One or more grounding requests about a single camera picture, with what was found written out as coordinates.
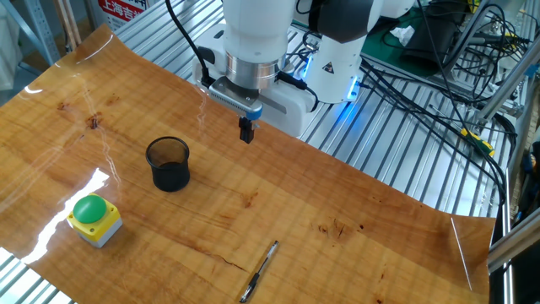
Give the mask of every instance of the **green mat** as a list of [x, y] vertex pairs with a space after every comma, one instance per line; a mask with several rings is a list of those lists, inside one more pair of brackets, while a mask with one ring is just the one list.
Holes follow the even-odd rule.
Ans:
[[[409, 14], [402, 16], [399, 19], [400, 23], [397, 25], [399, 28], [406, 28], [411, 25], [415, 30], [419, 25], [421, 25], [424, 20], [422, 19], [422, 14], [418, 8], [413, 8]], [[412, 62], [408, 60], [403, 60], [400, 58], [403, 49], [399, 49], [391, 46], [403, 47], [399, 40], [394, 37], [392, 34], [387, 34], [385, 39], [386, 43], [391, 46], [387, 46], [382, 42], [383, 35], [388, 31], [393, 29], [393, 25], [388, 25], [386, 28], [374, 33], [369, 34], [364, 43], [364, 48], [362, 52], [364, 54], [370, 55], [374, 58], [391, 64], [394, 67], [400, 68], [407, 72], [413, 73], [418, 76], [427, 77], [436, 74], [439, 70], [438, 68], [425, 67], [417, 62]]]

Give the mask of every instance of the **blue light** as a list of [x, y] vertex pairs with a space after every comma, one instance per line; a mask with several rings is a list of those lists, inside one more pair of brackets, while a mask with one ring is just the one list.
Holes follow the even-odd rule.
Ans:
[[350, 89], [348, 89], [347, 98], [352, 100], [356, 99], [356, 96], [353, 96], [354, 87], [356, 86], [356, 81], [358, 80], [358, 76], [354, 76], [353, 83], [351, 84]]
[[302, 78], [305, 78], [305, 76], [307, 75], [307, 70], [310, 68], [312, 59], [313, 59], [313, 55], [310, 56], [310, 59], [308, 59], [307, 64], [305, 65], [304, 72], [302, 72]]

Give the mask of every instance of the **wooden surface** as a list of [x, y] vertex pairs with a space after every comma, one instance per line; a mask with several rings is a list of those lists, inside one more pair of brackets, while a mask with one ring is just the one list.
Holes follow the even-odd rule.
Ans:
[[[431, 209], [264, 123], [244, 144], [237, 119], [100, 28], [0, 109], [0, 246], [83, 304], [237, 302], [274, 240], [252, 303], [488, 301], [493, 220]], [[144, 158], [165, 135], [191, 151], [178, 193]], [[92, 191], [124, 222], [101, 249], [65, 220]]]

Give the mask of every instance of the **green button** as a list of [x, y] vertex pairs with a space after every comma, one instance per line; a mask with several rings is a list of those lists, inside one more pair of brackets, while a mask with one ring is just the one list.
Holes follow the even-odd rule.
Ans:
[[73, 208], [75, 219], [83, 224], [95, 223], [100, 220], [107, 211], [107, 203], [97, 195], [89, 195], [81, 198]]

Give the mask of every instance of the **logo on robot arm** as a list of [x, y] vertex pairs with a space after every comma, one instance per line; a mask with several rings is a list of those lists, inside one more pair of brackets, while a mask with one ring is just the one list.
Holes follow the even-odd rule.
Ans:
[[332, 66], [332, 62], [329, 62], [326, 66], [322, 67], [323, 70], [334, 73], [334, 67]]

